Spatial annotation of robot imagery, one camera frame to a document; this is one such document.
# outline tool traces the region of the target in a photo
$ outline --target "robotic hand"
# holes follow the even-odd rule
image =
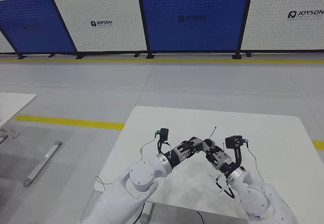
[[[238,193],[250,224],[296,223],[292,212],[277,191],[270,184],[254,181],[251,173],[240,166],[242,162],[240,147],[243,143],[248,146],[247,139],[243,139],[242,136],[225,139],[226,147],[234,149],[235,162],[233,162],[214,141],[210,139],[201,141],[196,137],[183,141],[167,153],[162,153],[162,144],[168,144],[166,142],[168,129],[161,129],[156,133],[160,135],[159,154],[150,162],[133,164],[123,175],[116,178],[100,196],[82,224],[126,223],[156,191],[158,187],[156,178],[166,178],[182,161],[201,151],[204,151],[212,166],[225,175],[232,189]],[[128,179],[139,192],[144,192],[143,196],[136,198],[127,190]],[[272,208],[272,214],[265,217],[269,208]]]
[[[137,162],[117,177],[108,189],[100,196],[82,224],[125,224],[148,198],[156,191],[158,181],[156,178],[166,178],[172,170],[183,160],[190,158],[195,153],[196,145],[201,140],[195,138],[184,141],[167,153],[162,153],[161,145],[168,144],[168,129],[156,132],[160,135],[158,141],[159,154],[150,162]],[[139,192],[144,192],[141,197],[134,197],[126,188],[130,179]]]
[[[206,139],[198,150],[206,153],[206,158],[212,166],[220,170],[227,183],[239,196],[250,224],[292,224],[296,223],[292,211],[277,193],[274,187],[262,180],[253,180],[249,171],[240,166],[242,154],[240,147],[248,140],[242,136],[231,136],[225,139],[226,148],[234,149],[235,162],[215,142]]]

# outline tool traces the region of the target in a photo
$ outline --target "cable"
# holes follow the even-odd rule
[[[200,212],[197,212],[200,216],[201,216],[201,219],[202,219],[202,222],[203,224],[205,224],[205,220],[203,219],[202,215],[200,214]]]
[[[147,142],[146,144],[144,144],[144,145],[140,148],[141,161],[142,161],[142,158],[143,158],[143,156],[144,156],[144,152],[143,152],[144,147],[145,147],[146,145],[150,144],[151,142]]]
[[[217,127],[214,127],[214,129],[213,129],[213,132],[212,132],[211,136],[209,136],[209,139],[211,139],[212,135],[214,134],[214,131],[216,131],[216,128],[217,128]]]
[[[113,182],[111,182],[111,183],[104,183],[104,182],[102,182],[101,178],[99,178],[98,176],[95,176],[95,179],[96,179],[96,181],[98,183],[102,184],[102,186],[104,187],[104,190],[106,190],[105,185],[109,185],[109,184],[112,184],[113,183]]]
[[[256,158],[256,156],[251,152],[251,150],[249,150],[249,146],[247,146],[247,150],[248,150],[248,152],[249,152],[249,153],[254,157],[254,160],[255,160],[255,162],[256,162],[256,170],[257,170],[257,172],[258,172],[259,177],[261,178],[261,180],[262,180],[263,182],[265,182],[265,181],[263,180],[263,178],[262,178],[261,173],[259,172],[259,169],[258,169],[258,162],[257,162],[257,158]]]
[[[265,183],[265,181],[264,181],[263,178],[262,178],[262,175],[259,173],[258,163],[257,163],[257,158],[256,158],[256,156],[251,152],[251,150],[249,150],[249,145],[248,145],[248,144],[247,144],[247,150],[248,150],[248,152],[249,152],[249,153],[254,157],[254,160],[255,160],[255,162],[256,162],[256,170],[257,170],[257,172],[258,172],[258,175],[259,175],[259,177],[261,178],[261,180]],[[292,213],[293,218],[294,218],[295,221],[296,221],[296,216],[295,216],[294,212],[290,209],[289,205],[284,201],[284,199],[283,199],[282,197],[280,197],[280,198],[281,198],[281,200],[284,202],[284,204],[287,206],[287,208],[289,209],[289,211]]]
[[[142,210],[141,210],[141,213],[140,215],[137,217],[137,219],[133,222],[133,224],[136,224],[136,222],[141,218],[141,215],[142,215],[142,212],[144,211],[144,208],[145,208],[145,203],[144,203],[144,206],[142,206]]]

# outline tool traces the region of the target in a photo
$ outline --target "white table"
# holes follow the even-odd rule
[[[31,103],[35,98],[35,94],[11,94],[0,92],[0,130],[6,130],[6,132],[15,140],[18,137],[20,139],[23,138],[22,136],[20,136],[20,132],[9,127],[7,123],[23,108],[25,108],[29,103]],[[0,143],[6,138],[7,135],[0,136]],[[25,150],[30,152],[40,161],[40,163],[24,181],[24,186],[30,186],[37,174],[40,172],[40,170],[44,167],[44,165],[47,163],[47,161],[51,158],[53,153],[55,153],[55,151],[61,144],[61,142],[55,142],[55,144],[51,147],[51,149],[46,155],[41,155],[37,151],[31,150],[30,147],[24,147]]]
[[[196,136],[212,137],[220,147],[225,137],[242,135],[258,159],[261,175],[272,184],[295,213],[299,224],[324,223],[324,165],[300,119],[293,116],[244,114],[219,111],[137,106],[128,118],[99,177],[112,182],[140,160],[140,147],[160,128],[169,128],[168,142],[175,146]],[[234,151],[226,152],[234,159]],[[156,141],[144,148],[144,161],[158,154]],[[253,157],[242,147],[242,166],[258,178]],[[149,202],[246,218],[238,200],[220,192],[215,177],[220,174],[203,152],[178,165]],[[95,183],[95,190],[103,191]]]

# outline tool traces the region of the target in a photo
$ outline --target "gray floor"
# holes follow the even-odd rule
[[[0,63],[0,91],[37,94],[22,113],[58,118],[124,123],[136,105],[293,115],[312,140],[324,141],[324,64]],[[2,143],[0,223],[76,223],[98,195],[94,176],[119,131],[11,124],[41,152],[55,141],[64,145],[24,188],[36,160],[14,140]],[[201,223],[180,208],[156,206],[153,214],[152,223]],[[206,224],[245,223],[202,215]]]

